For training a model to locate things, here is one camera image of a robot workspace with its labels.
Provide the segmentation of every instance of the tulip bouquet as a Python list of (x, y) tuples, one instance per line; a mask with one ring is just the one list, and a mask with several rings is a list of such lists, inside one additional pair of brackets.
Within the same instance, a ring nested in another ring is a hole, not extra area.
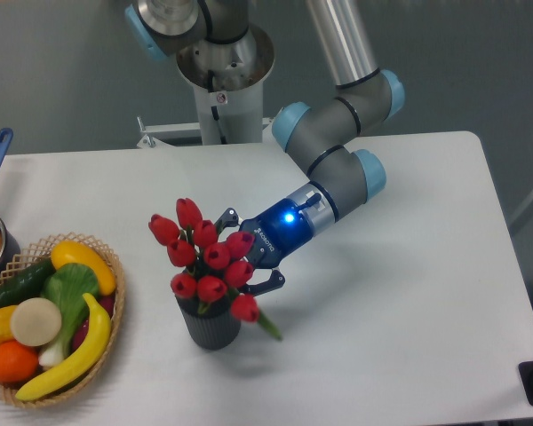
[(178, 199), (179, 226), (171, 219), (154, 214), (148, 227), (156, 240), (167, 248), (171, 264), (184, 268), (171, 280), (178, 299), (198, 303), (197, 314), (204, 315), (215, 303), (227, 300), (231, 315), (238, 320), (256, 322), (272, 337), (281, 340), (276, 326), (259, 309), (254, 296), (244, 294), (254, 269), (244, 257), (254, 242), (247, 232), (231, 233), (219, 242), (221, 221), (204, 220), (190, 199)]

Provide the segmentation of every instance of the ribbed vase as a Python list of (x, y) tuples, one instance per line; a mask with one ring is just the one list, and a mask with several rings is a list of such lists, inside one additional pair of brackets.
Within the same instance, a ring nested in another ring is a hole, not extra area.
[(197, 313), (198, 302), (176, 297), (187, 325), (187, 331), (194, 342), (204, 349), (216, 351), (234, 341), (241, 329), (241, 321), (229, 311), (229, 302), (223, 298), (214, 302), (204, 314)]

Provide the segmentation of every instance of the banana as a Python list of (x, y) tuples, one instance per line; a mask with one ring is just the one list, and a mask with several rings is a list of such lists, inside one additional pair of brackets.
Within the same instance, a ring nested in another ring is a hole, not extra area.
[(34, 401), (49, 395), (78, 379), (100, 359), (110, 337), (110, 317), (93, 295), (85, 293), (83, 299), (89, 306), (89, 331), (81, 346), (60, 364), (24, 384), (16, 399)]

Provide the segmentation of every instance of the bok choy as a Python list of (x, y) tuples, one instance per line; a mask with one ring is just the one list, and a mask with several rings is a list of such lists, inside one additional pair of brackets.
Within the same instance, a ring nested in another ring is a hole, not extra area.
[(66, 264), (44, 284), (42, 297), (54, 302), (61, 312), (61, 330), (39, 354), (43, 368), (58, 365), (69, 356), (73, 334), (89, 314), (84, 293), (99, 296), (99, 282), (93, 270), (84, 264)]

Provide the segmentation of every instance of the orange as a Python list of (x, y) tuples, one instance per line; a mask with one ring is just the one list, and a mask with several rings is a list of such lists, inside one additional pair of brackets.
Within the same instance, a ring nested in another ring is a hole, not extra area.
[(29, 379), (37, 370), (36, 350), (11, 340), (0, 344), (0, 383)]

